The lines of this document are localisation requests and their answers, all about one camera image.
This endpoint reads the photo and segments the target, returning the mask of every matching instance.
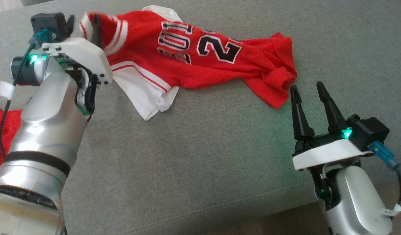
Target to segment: red fabric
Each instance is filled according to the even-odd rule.
[[[94,13],[88,13],[93,21]],[[99,13],[104,46],[113,39],[117,22]],[[222,34],[204,31],[190,24],[191,34],[179,28],[163,28],[167,20],[151,11],[133,11],[117,15],[121,21],[128,21],[126,42],[118,52],[108,56],[111,65],[129,60],[144,69],[161,77],[171,87],[203,88],[234,78],[242,78],[247,86],[269,105],[279,108],[287,99],[287,89],[295,81],[297,74],[293,62],[291,38],[277,33],[266,39],[250,39],[236,41]],[[188,37],[188,49],[176,50],[160,44],[159,35],[166,31],[179,36]],[[227,43],[240,46],[241,49],[234,63],[220,61],[214,53],[214,48],[207,45],[208,55],[199,54],[198,42],[205,35],[217,37],[225,50]],[[165,56],[159,49],[190,55],[187,64]]]
[[[20,127],[20,113],[22,110],[9,111],[6,116],[5,126],[3,129],[3,148],[7,154],[10,149],[10,143]],[[0,109],[0,123],[2,121],[3,111]],[[0,152],[0,165],[3,163],[3,156]]]

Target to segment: white sleeve trim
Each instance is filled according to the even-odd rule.
[[[114,80],[144,120],[150,119],[158,111],[168,110],[179,90],[179,87],[175,86],[165,92],[147,79],[147,75],[150,76],[148,71],[132,61],[116,64],[112,66],[112,70],[114,70]]]
[[[81,19],[80,31],[82,33],[83,38],[90,41],[93,37],[93,26],[90,22],[89,16],[87,12],[84,14],[83,18]]]
[[[117,29],[115,31],[114,37],[109,42],[108,46],[105,47],[105,49],[104,49],[105,53],[108,53],[108,52],[110,52],[112,50],[112,47],[114,46],[114,43],[118,40],[118,37],[120,35],[121,21],[116,21],[116,22],[117,22]]]
[[[168,21],[179,21],[179,22],[183,22],[179,15],[177,14],[177,12],[175,12],[175,10],[171,9],[171,8],[165,8],[165,7],[161,7],[161,6],[156,6],[156,5],[151,5],[151,6],[146,6],[145,8],[141,9],[141,10],[149,10],[152,11],[154,13],[156,13],[157,15],[165,18]]]
[[[133,61],[124,61],[118,64],[114,64],[111,66],[111,69],[112,71],[115,71],[120,67],[134,67],[139,73],[142,74],[142,76],[145,76],[145,78],[148,79],[148,81],[150,81],[155,87],[157,87],[157,89],[159,89],[163,93],[166,93],[171,89],[171,86],[168,83],[166,83],[163,79],[161,79],[159,76],[142,68]]]
[[[127,21],[120,21],[121,24],[121,32],[119,34],[119,38],[117,40],[112,40],[113,47],[109,51],[105,51],[106,55],[112,55],[115,52],[118,52],[119,49],[125,44],[126,37],[128,35],[128,22]]]

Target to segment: printed number 23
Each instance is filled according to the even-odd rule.
[[[230,41],[227,42],[224,48],[220,38],[211,35],[204,35],[198,41],[198,55],[207,56],[209,54],[208,45],[211,45],[219,61],[225,61],[231,64],[234,64],[238,52],[240,52],[241,49],[241,46]]]

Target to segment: jersey number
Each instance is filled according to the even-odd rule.
[[[173,57],[179,61],[185,62],[187,64],[191,64],[190,55],[185,53],[187,49],[190,47],[190,38],[171,33],[169,29],[175,29],[179,31],[183,31],[184,34],[191,35],[192,34],[192,26],[188,24],[183,24],[179,22],[168,22],[163,21],[161,23],[162,31],[158,37],[158,44],[162,46],[166,46],[170,49],[174,49],[176,51],[180,51],[181,53],[173,53],[167,50],[158,48],[157,50],[166,56]],[[208,46],[211,46],[213,49],[217,59],[219,61],[224,61],[230,64],[234,64],[238,53],[241,50],[241,46],[238,46],[230,41],[228,41],[225,47],[222,45],[221,39],[219,37],[215,37],[212,35],[204,35],[199,38],[198,46],[196,51],[200,56],[207,56],[209,55]]]
[[[227,42],[224,48],[220,38],[211,35],[204,35],[200,37],[198,41],[198,55],[207,56],[209,54],[208,45],[211,45],[219,61],[225,61],[231,64],[234,64],[238,52],[240,52],[241,49],[241,46],[230,41]]]

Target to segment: green led light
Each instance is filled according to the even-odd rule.
[[[38,55],[31,55],[31,63],[35,62],[38,59]]]
[[[85,108],[80,109],[81,113],[83,113],[84,116],[89,115],[89,113],[87,112],[87,110]]]
[[[326,196],[326,191],[324,189],[321,189],[318,197],[320,199],[324,199],[325,196]]]
[[[341,137],[348,139],[348,137],[350,136],[352,130],[350,128],[347,128],[345,130],[341,131]]]

